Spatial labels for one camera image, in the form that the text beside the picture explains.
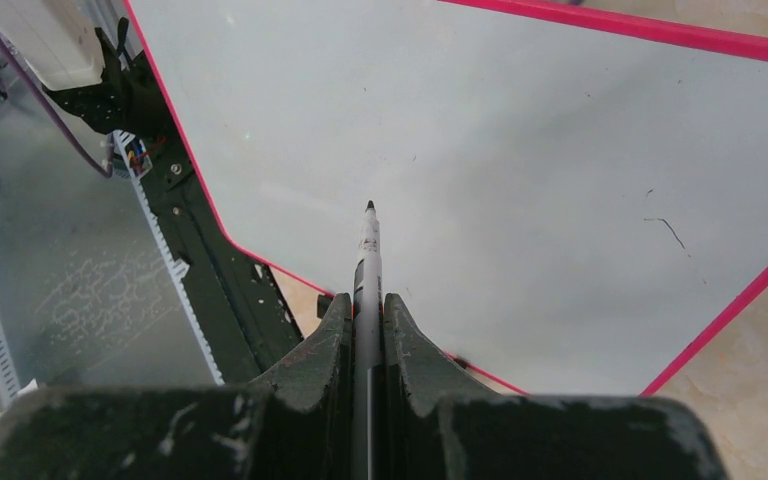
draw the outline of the white board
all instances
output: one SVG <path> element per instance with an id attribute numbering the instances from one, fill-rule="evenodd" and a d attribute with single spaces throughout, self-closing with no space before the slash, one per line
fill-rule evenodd
<path id="1" fill-rule="evenodd" d="M 220 222 L 532 392 L 636 394 L 768 265 L 768 64 L 430 1 L 132 0 Z"/>

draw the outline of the scratch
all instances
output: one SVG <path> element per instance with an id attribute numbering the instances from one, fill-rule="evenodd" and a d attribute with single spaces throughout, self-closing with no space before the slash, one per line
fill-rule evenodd
<path id="1" fill-rule="evenodd" d="M 672 225 L 670 225 L 670 222 L 664 220 L 663 218 L 644 218 L 644 222 L 664 222 L 664 225 L 667 226 L 667 228 L 670 229 L 670 231 L 673 233 L 673 237 L 675 237 L 676 241 L 679 245 L 681 245 L 682 250 L 687 250 L 687 247 L 684 246 L 684 242 L 681 241 L 680 238 L 678 238 L 678 234 L 675 233 L 675 230 L 673 229 Z"/>
<path id="2" fill-rule="evenodd" d="M 125 348 L 128 347 L 128 345 L 132 344 L 143 333 L 145 333 L 147 330 L 149 330 L 155 323 L 157 323 L 158 320 L 164 318 L 166 315 L 168 315 L 169 313 L 171 313 L 174 310 L 175 310 L 174 308 L 170 308 L 167 311 L 165 311 L 165 312 L 161 313 L 160 315 L 158 315 L 157 317 L 155 317 L 151 322 L 148 323 L 148 325 L 143 327 L 136 334 L 133 334 L 133 336 L 131 336 L 131 338 L 129 338 L 127 341 L 125 341 L 121 345 L 117 345 L 116 350 L 112 354 L 110 354 L 110 355 L 104 357 L 103 359 L 95 362 L 94 364 L 90 365 L 89 367 L 85 367 L 85 370 L 86 371 L 94 370 L 94 369 L 104 365 L 105 363 L 109 362 L 110 360 L 113 360 L 114 358 L 117 358 L 122 353 L 122 351 L 124 351 Z"/>

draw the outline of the pink edge trim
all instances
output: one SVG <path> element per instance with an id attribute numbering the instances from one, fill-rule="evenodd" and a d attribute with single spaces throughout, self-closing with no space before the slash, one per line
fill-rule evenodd
<path id="1" fill-rule="evenodd" d="M 457 358 L 456 355 L 451 354 L 451 353 L 449 353 L 447 351 L 443 351 L 443 353 L 445 353 L 446 356 L 451 358 L 452 360 Z M 466 368 L 468 368 L 468 369 L 472 370 L 473 372 L 481 375 L 482 377 L 485 377 L 485 378 L 487 378 L 487 379 L 489 379 L 489 380 L 491 380 L 493 382 L 498 383 L 499 385 L 507 388 L 508 390 L 513 390 L 514 392 L 516 392 L 516 393 L 518 393 L 520 395 L 529 395 L 528 392 L 526 392 L 525 390 L 517 387 L 513 383 L 506 382 L 505 380 L 502 380 L 501 378 L 497 377 L 496 375 L 493 375 L 492 373 L 488 372 L 487 370 L 484 370 L 484 369 L 476 367 L 475 365 L 472 364 L 472 362 L 467 362 Z"/>
<path id="2" fill-rule="evenodd" d="M 181 120 L 178 118 L 178 112 L 175 110 L 175 105 L 172 103 L 172 99 L 169 97 L 169 92 L 166 90 L 166 85 L 163 83 L 162 77 L 160 76 L 160 71 L 157 69 L 157 64 L 154 61 L 154 56 L 151 54 L 151 49 L 148 47 L 148 42 L 146 42 L 145 35 L 143 35 L 143 30 L 140 28 L 140 22 L 137 20 L 137 16 L 134 15 L 134 9 L 131 7 L 130 0 L 124 0 L 125 3 L 125 9 L 128 11 L 128 16 L 130 17 L 131 24 L 134 26 L 134 31 L 137 32 L 137 37 L 140 39 L 140 43 L 143 45 L 143 50 L 145 50 L 146 58 L 148 59 L 149 65 L 151 65 L 151 71 L 154 72 L 154 78 L 157 79 L 157 84 L 160 86 L 160 91 L 163 93 L 163 98 L 166 100 L 166 105 L 169 107 L 169 112 L 172 114 L 172 119 L 175 121 L 175 126 L 178 128 L 178 134 L 181 136 L 181 140 L 184 142 L 184 148 L 187 149 L 187 154 L 190 156 L 190 160 L 193 163 L 193 170 L 196 172 L 196 176 L 199 179 L 199 183 L 201 183 L 201 188 L 204 190 L 204 195 L 207 197 L 207 203 L 210 204 L 210 210 L 213 212 L 213 217 L 216 219 L 216 223 L 219 225 L 219 230 L 222 232 L 222 235 L 225 237 L 226 240 L 228 240 L 231 245 L 234 246 L 237 250 L 240 252 L 254 258 L 255 260 L 262 262 L 266 265 L 269 265 L 270 268 L 274 268 L 276 270 L 279 270 L 286 275 L 302 282 L 303 284 L 313 288 L 314 290 L 317 290 L 318 292 L 333 297 L 334 293 L 329 292 L 328 290 L 320 287 L 319 285 L 316 285 L 313 282 L 310 282 L 308 280 L 305 280 L 304 278 L 290 272 L 286 268 L 283 268 L 279 265 L 276 265 L 269 260 L 261 257 L 260 255 L 247 250 L 243 247 L 241 247 L 237 242 L 234 241 L 233 238 L 231 238 L 230 235 L 228 235 L 228 231 L 225 229 L 225 224 L 222 223 L 222 217 L 219 216 L 219 212 L 216 210 L 216 204 L 213 203 L 213 197 L 210 195 L 210 190 L 207 189 L 207 185 L 205 184 L 204 177 L 201 174 L 201 169 L 198 166 L 198 162 L 196 161 L 196 156 L 193 154 L 193 149 L 190 147 L 190 141 L 187 139 L 187 134 L 184 133 L 184 128 L 181 125 Z"/>
<path id="3" fill-rule="evenodd" d="M 734 318 L 750 303 L 752 303 L 752 301 L 754 301 L 755 298 L 757 298 L 758 295 L 760 295 L 761 292 L 763 292 L 767 287 L 768 267 L 765 268 L 764 271 L 762 271 L 761 274 L 758 275 L 758 277 L 753 280 L 745 290 L 740 292 L 740 294 L 735 297 L 735 299 L 725 308 L 725 310 L 717 315 L 717 318 L 715 318 L 710 325 L 705 327 L 705 330 L 702 330 L 702 333 L 700 333 L 696 339 L 690 342 L 687 348 L 685 348 L 684 351 L 682 351 L 675 358 L 675 360 L 670 362 L 670 364 L 667 365 L 667 368 L 665 368 L 664 371 L 661 372 L 661 374 L 658 375 L 655 380 L 653 380 L 652 383 L 650 383 L 649 386 L 640 393 L 640 395 L 653 395 L 661 387 L 663 387 L 664 384 L 673 377 L 673 375 L 678 373 L 679 370 L 687 365 L 687 362 L 689 362 L 697 353 L 699 353 L 699 351 L 702 350 L 702 348 L 704 348 L 708 342 L 713 340 L 714 337 L 716 337 L 717 334 L 726 327 L 726 325 L 731 323 L 731 321 L 734 320 Z"/>
<path id="4" fill-rule="evenodd" d="M 768 38 L 544 0 L 441 0 L 768 62 Z"/>

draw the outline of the beige floor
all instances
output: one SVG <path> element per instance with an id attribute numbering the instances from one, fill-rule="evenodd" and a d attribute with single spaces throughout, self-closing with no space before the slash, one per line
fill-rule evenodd
<path id="1" fill-rule="evenodd" d="M 585 5 L 768 36 L 768 0 L 587 0 Z M 316 292 L 286 275 L 276 277 L 308 335 L 319 323 Z M 702 418 L 732 478 L 768 479 L 768 289 L 659 394 L 686 403 Z"/>
<path id="2" fill-rule="evenodd" d="M 584 0 L 583 5 L 768 37 L 768 0 Z"/>

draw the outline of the metal frame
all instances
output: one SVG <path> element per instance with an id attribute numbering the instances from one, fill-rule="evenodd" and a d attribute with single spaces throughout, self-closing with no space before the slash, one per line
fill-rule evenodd
<path id="1" fill-rule="evenodd" d="M 133 140 L 117 135 L 123 158 Z M 180 138 L 143 147 L 152 149 L 153 168 L 133 182 L 193 331 L 217 383 L 251 380 L 301 331 L 269 267 L 222 234 Z"/>

